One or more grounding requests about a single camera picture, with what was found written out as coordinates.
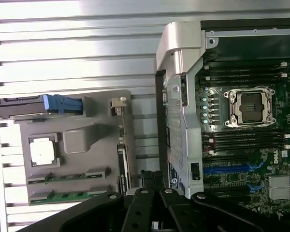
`cpu socket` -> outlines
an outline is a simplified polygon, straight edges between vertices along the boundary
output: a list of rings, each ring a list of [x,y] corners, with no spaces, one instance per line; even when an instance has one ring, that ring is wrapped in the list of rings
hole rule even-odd
[[[229,99],[230,119],[227,127],[266,127],[276,122],[273,118],[272,96],[275,90],[267,87],[231,89],[223,94]]]

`blue plastic latch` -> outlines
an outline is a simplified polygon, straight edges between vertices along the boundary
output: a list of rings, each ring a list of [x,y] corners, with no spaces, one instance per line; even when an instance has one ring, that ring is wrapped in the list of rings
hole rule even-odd
[[[56,95],[43,95],[43,102],[45,110],[56,110],[59,114],[66,113],[66,111],[82,113],[83,103],[82,99],[68,98],[59,94]]]

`white cpu chip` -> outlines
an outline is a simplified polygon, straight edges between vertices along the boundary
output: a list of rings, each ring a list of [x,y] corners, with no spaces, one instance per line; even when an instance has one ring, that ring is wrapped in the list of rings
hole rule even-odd
[[[55,159],[53,141],[49,138],[34,139],[33,143],[30,143],[30,153],[31,160],[36,165],[51,164]]]

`green circuit board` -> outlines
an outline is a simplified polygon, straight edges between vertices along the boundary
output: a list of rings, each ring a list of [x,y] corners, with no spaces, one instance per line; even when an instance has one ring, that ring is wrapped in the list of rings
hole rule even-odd
[[[86,175],[86,174],[72,174],[72,175],[61,175],[61,176],[47,176],[44,180],[29,181],[28,184],[39,184],[39,183],[49,183],[54,181],[74,181],[74,180],[85,180],[85,179],[101,179],[102,174],[96,175]]]
[[[290,214],[290,59],[205,63],[196,75],[196,86],[204,191],[256,212],[286,217]],[[261,99],[267,91],[272,95]],[[267,122],[262,122],[264,115]],[[228,126],[234,119],[236,126]]]
[[[72,192],[52,194],[47,199],[30,201],[30,205],[49,204],[49,203],[65,203],[84,201],[91,197],[96,197],[98,194],[89,195],[87,192]]]

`sticker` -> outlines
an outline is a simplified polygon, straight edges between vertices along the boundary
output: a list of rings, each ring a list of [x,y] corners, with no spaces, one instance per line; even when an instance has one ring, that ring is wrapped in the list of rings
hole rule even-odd
[[[286,151],[286,150],[281,151],[281,157],[282,158],[287,158],[288,157],[288,151]]]
[[[278,151],[274,151],[274,164],[278,164]]]

